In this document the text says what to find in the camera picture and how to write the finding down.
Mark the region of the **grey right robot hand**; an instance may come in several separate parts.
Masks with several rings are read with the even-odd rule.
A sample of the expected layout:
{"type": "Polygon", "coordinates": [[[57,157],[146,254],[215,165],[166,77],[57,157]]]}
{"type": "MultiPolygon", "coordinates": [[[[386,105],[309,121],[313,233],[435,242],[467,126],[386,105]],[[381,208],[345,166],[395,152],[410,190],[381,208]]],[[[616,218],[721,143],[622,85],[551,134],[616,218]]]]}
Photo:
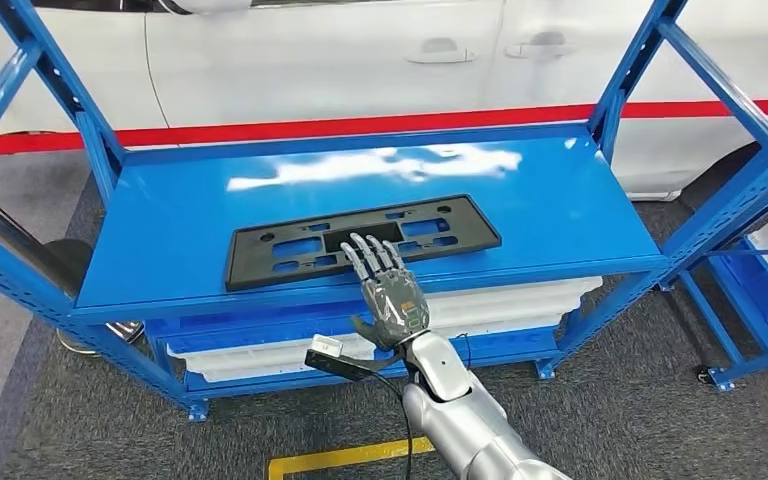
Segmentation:
{"type": "Polygon", "coordinates": [[[352,232],[340,248],[358,276],[373,320],[369,324],[352,316],[356,333],[379,349],[391,351],[428,329],[430,310],[424,292],[395,245],[352,232]]]}

